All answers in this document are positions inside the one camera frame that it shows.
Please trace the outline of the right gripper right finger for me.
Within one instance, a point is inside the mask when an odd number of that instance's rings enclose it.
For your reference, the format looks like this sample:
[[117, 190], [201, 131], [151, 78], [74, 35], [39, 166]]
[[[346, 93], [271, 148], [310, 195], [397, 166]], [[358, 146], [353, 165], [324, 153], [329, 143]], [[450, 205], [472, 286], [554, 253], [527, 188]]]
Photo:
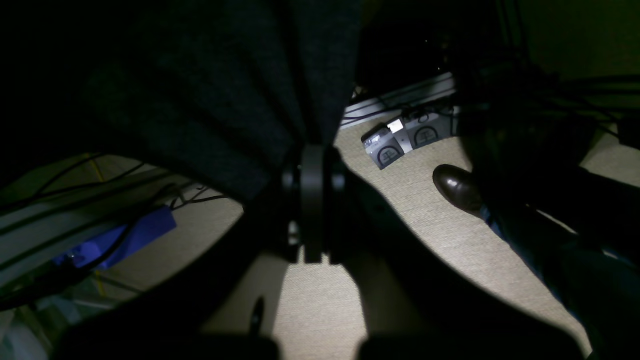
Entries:
[[321, 246], [331, 264], [341, 264], [346, 253], [346, 165], [340, 152], [333, 146], [324, 146], [321, 155]]

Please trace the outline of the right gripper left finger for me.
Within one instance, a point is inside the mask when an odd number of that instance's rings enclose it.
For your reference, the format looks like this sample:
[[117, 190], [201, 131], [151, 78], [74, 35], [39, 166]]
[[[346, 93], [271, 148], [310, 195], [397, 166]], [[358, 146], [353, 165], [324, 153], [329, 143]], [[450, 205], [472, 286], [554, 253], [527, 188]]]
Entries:
[[301, 175], [306, 145], [294, 146], [285, 157], [279, 176], [285, 206], [284, 255], [291, 264], [306, 262], [306, 247], [301, 235]]

